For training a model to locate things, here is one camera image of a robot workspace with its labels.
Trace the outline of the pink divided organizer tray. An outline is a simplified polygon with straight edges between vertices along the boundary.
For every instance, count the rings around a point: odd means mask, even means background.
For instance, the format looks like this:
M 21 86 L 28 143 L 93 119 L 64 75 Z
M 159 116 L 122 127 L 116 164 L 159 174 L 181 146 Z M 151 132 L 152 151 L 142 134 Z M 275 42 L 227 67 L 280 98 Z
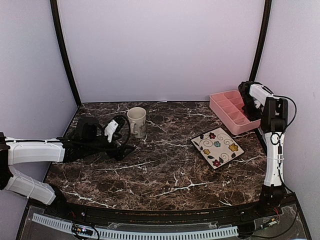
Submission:
M 261 120 L 250 121 L 244 114 L 243 99 L 237 90 L 211 94 L 209 107 L 233 135 L 257 129 Z

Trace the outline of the black left frame post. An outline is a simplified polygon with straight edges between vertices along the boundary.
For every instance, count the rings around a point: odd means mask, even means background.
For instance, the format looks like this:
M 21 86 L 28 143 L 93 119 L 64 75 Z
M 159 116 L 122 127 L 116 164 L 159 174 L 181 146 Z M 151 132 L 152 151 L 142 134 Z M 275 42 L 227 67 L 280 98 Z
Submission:
M 51 15 L 53 20 L 55 35 L 56 35 L 56 39 L 57 39 L 57 43 L 60 51 L 60 56 L 62 59 L 62 63 L 64 66 L 64 70 L 66 73 L 66 77 L 68 80 L 68 84 L 69 84 L 73 99 L 75 101 L 76 106 L 79 108 L 82 105 L 82 101 L 76 86 L 76 81 L 72 72 L 72 67 L 71 67 L 69 56 L 67 53 L 67 48 L 66 48 L 66 43 L 64 39 L 60 13 L 58 8 L 58 1 L 50 0 L 49 2 L 50 2 Z

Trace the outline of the black frame post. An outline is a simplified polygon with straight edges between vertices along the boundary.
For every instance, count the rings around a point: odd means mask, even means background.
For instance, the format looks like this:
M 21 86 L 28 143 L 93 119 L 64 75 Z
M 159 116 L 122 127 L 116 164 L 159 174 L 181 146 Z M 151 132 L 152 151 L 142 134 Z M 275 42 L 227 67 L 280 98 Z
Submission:
M 250 75 L 248 78 L 250 82 L 254 82 L 256 80 L 256 76 L 260 66 L 264 45 L 265 45 L 265 40 L 267 36 L 271 9 L 272 9 L 272 0 L 265 0 L 256 51 L 255 51 Z
M 69 84 L 73 99 L 75 101 L 76 106 L 79 108 L 82 105 L 82 101 L 76 86 L 76 81 L 72 72 L 72 67 L 71 67 L 69 56 L 67 53 L 67 48 L 66 48 L 66 43 L 64 39 L 60 13 L 58 8 L 58 1 L 50 0 L 49 2 L 50 2 L 51 15 L 53 20 L 55 35 L 56 35 L 56 39 L 57 39 L 57 43 L 60 51 L 60 56 L 62 59 L 62 63 L 64 66 L 64 70 L 66 73 L 66 77 L 68 80 L 68 84 Z

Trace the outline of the cream ceramic mug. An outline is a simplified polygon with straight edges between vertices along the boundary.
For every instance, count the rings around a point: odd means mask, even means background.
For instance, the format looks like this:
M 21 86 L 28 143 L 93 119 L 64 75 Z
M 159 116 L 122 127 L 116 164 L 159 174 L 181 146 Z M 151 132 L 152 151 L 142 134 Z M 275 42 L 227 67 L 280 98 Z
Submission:
M 147 112 L 142 107 L 133 107 L 128 110 L 127 118 L 130 124 L 130 133 L 137 139 L 147 134 Z

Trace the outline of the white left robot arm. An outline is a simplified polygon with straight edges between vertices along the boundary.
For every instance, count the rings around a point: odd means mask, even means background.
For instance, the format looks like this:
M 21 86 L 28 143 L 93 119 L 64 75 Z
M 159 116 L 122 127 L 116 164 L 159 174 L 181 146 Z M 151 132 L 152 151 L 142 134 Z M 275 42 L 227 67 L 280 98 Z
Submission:
M 22 163 L 72 163 L 105 152 L 111 159 L 123 160 L 134 151 L 126 142 L 117 144 L 103 135 L 92 139 L 57 137 L 46 140 L 15 139 L 0 136 L 0 188 L 37 200 L 60 218 L 71 213 L 64 194 L 53 184 L 35 180 L 14 168 Z

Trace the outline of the black right frame post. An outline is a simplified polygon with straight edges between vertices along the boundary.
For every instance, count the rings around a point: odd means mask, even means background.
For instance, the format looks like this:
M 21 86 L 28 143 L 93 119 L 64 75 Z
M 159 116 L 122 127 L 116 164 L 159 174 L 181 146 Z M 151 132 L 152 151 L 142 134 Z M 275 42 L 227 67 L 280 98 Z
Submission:
M 254 82 L 256 80 L 256 76 L 260 66 L 264 45 L 265 45 L 265 40 L 267 36 L 271 9 L 272 9 L 272 0 L 265 0 L 256 51 L 255 51 L 250 75 L 248 78 L 250 82 Z

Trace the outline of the floral patterned square coaster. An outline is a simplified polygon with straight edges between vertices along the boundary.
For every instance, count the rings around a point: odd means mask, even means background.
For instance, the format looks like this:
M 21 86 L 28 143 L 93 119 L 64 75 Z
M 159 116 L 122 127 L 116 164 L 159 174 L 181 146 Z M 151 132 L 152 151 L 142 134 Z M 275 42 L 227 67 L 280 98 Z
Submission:
M 214 170 L 245 153 L 221 127 L 193 137 L 190 141 Z

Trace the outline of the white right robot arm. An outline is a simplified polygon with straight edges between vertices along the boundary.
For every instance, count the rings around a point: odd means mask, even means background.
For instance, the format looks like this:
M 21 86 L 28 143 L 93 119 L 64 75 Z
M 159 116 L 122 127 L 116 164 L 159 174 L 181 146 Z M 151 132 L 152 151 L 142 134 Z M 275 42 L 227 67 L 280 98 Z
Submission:
M 255 205 L 255 213 L 266 217 L 280 202 L 288 188 L 283 177 L 284 140 L 288 127 L 297 116 L 297 105 L 290 97 L 275 95 L 267 86 L 243 81 L 238 86 L 245 116 L 250 121 L 260 120 L 260 134 L 266 145 L 266 174 Z

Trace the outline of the black table edge rail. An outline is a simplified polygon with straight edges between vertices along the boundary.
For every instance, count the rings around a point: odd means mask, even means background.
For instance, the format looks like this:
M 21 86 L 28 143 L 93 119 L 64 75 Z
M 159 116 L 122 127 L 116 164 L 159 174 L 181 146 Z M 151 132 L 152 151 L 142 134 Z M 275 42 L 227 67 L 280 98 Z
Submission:
M 280 206 L 266 210 L 257 211 L 257 202 L 242 205 L 223 206 L 196 210 L 124 210 L 102 208 L 75 203 L 68 203 L 72 211 L 66 220 L 76 220 L 96 225 L 106 225 L 111 222 L 146 224 L 146 225 L 173 225 L 191 224 L 216 221 L 220 224 L 245 225 L 251 224 L 255 220 L 267 219 L 276 216 L 283 223 L 297 222 L 301 219 L 301 208 L 295 194 L 287 194 Z

